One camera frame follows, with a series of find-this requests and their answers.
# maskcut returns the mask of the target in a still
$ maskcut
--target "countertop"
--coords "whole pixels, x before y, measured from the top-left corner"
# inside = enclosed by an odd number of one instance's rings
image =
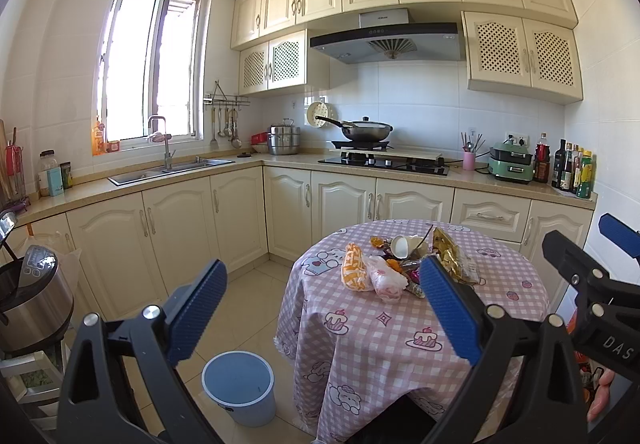
[[[421,182],[475,191],[485,191],[489,193],[500,193],[502,195],[554,202],[557,204],[565,204],[567,206],[590,210],[595,209],[595,194],[592,194],[592,198],[590,200],[579,199],[575,196],[562,195],[548,184],[542,184],[539,182],[530,182],[529,184],[502,182],[494,179],[494,177],[490,175],[483,175],[476,171],[465,171],[460,166],[452,166],[447,177],[438,177],[435,175],[405,173],[402,171],[386,169],[369,169],[318,163],[320,159],[324,158],[325,155],[322,155],[321,153],[299,153],[298,155],[269,155],[266,153],[254,153],[251,158],[245,159],[239,159],[234,155],[227,155],[221,157],[221,159],[231,159],[235,161],[234,164],[206,167],[203,169],[174,175],[166,175],[122,186],[116,186],[108,179],[98,179],[75,185],[72,188],[65,190],[65,193],[62,195],[45,197],[35,201],[34,204],[28,207],[27,211],[18,215],[18,224],[24,225],[59,213],[71,211],[72,209],[80,208],[82,206],[129,195],[130,193],[137,193],[146,189],[172,184],[174,182],[183,182],[185,180],[197,179],[198,177],[217,175],[219,173],[226,173],[228,171],[254,166],[277,166],[309,169],[314,171],[327,171],[331,173],[345,173],[348,175],[362,175],[365,177],[378,177],[379,179]]]

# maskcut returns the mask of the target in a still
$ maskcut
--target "metal screw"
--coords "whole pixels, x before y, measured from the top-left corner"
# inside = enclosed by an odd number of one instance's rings
[[[564,325],[564,320],[558,314],[552,314],[548,319],[549,323],[551,323],[551,325],[553,325],[554,327],[561,327],[562,325]]]
[[[98,316],[95,312],[90,312],[84,317],[82,321],[88,327],[93,327],[96,323],[98,323],[99,319],[100,319],[100,316]]]
[[[490,305],[486,308],[486,313],[494,319],[500,319],[504,316],[504,309],[500,305]]]
[[[602,318],[604,316],[604,308],[599,303],[591,305],[591,312],[593,312],[598,318]]]
[[[142,315],[147,319],[155,319],[160,315],[160,308],[158,305],[149,305],[143,309]]]

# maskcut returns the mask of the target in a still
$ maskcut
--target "sink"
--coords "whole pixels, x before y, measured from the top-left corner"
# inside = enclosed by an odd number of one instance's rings
[[[123,184],[130,184],[141,180],[155,179],[163,175],[173,175],[174,173],[182,173],[184,171],[193,171],[209,166],[221,166],[222,164],[231,163],[233,163],[233,161],[227,161],[226,159],[197,159],[191,163],[176,163],[172,165],[172,168],[169,170],[164,169],[164,166],[156,166],[149,169],[114,175],[113,177],[110,177],[109,180],[116,186],[122,186]]]

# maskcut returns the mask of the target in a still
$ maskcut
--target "bucket rim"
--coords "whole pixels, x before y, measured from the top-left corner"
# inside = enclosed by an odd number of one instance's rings
[[[227,354],[248,354],[250,356],[253,356],[254,358],[258,358],[260,361],[262,361],[263,364],[265,364],[265,366],[267,367],[267,370],[269,371],[269,387],[260,397],[249,402],[244,402],[242,404],[234,404],[232,402],[227,402],[225,400],[217,398],[215,395],[213,395],[209,391],[209,388],[207,388],[207,385],[205,384],[205,381],[204,381],[204,376],[205,376],[205,373],[207,372],[207,368],[209,368],[209,365],[213,363],[213,361],[221,358],[222,356],[226,356]],[[213,356],[209,361],[207,361],[207,364],[204,365],[204,368],[202,369],[202,373],[200,374],[200,382],[202,383],[202,387],[206,392],[206,394],[209,395],[209,398],[211,398],[215,402],[222,404],[224,406],[228,406],[229,408],[245,408],[247,406],[251,406],[252,404],[257,404],[258,402],[263,400],[269,394],[269,392],[273,390],[274,376],[273,376],[273,370],[271,369],[271,365],[262,356],[259,356],[258,354],[255,354],[253,352],[248,352],[247,350],[229,350],[228,352],[222,352],[222,354]]]

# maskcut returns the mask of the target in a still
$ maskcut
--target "range hood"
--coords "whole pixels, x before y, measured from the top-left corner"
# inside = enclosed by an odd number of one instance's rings
[[[360,14],[360,28],[309,39],[313,49],[343,63],[461,60],[454,22],[408,23],[406,9]]]

